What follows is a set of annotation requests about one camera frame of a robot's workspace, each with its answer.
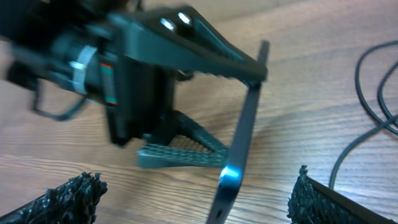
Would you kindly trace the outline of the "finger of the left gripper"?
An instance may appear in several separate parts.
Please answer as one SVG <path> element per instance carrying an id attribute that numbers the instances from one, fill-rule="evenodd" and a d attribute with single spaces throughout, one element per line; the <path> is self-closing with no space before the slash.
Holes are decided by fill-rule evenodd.
<path id="1" fill-rule="evenodd" d="M 172 146 L 177 136 L 183 136 L 203 150 Z M 172 110 L 161 120 L 146 143 L 137 152 L 138 166 L 144 169 L 165 167 L 223 167 L 228 147 L 196 121 L 178 110 Z"/>

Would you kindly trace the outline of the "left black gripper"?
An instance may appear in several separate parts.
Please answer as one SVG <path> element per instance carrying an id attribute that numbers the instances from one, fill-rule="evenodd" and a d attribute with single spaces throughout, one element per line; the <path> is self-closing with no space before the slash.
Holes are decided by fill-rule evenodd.
<path id="1" fill-rule="evenodd" d="M 2 1 L 1 35 L 14 63 L 6 79 L 30 90 L 32 110 L 66 121 L 100 102 L 109 138 L 145 139 L 174 110 L 175 82 L 195 71 L 250 85 L 267 68 L 189 5 L 144 11 L 126 1 Z"/>

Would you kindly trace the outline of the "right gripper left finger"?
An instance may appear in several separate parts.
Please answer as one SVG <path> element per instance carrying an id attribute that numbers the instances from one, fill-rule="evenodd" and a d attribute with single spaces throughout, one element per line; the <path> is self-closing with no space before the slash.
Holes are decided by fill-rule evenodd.
<path id="1" fill-rule="evenodd" d="M 1 216 L 1 224 L 93 224 L 96 207 L 107 191 L 100 173 L 82 172 Z"/>

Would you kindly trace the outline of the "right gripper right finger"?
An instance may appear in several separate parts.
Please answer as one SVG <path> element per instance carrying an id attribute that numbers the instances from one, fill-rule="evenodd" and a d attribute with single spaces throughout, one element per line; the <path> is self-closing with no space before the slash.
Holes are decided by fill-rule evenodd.
<path id="1" fill-rule="evenodd" d="M 287 203 L 287 218 L 293 224 L 397 224 L 317 182 L 307 173 L 307 166 L 302 165 Z"/>

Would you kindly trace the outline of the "blue screen Galaxy smartphone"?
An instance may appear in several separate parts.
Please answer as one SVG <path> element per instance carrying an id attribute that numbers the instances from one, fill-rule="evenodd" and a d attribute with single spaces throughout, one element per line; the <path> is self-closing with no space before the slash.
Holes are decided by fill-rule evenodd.
<path id="1" fill-rule="evenodd" d="M 243 83 L 248 90 L 206 224 L 226 221 L 243 183 L 262 82 L 251 78 Z"/>

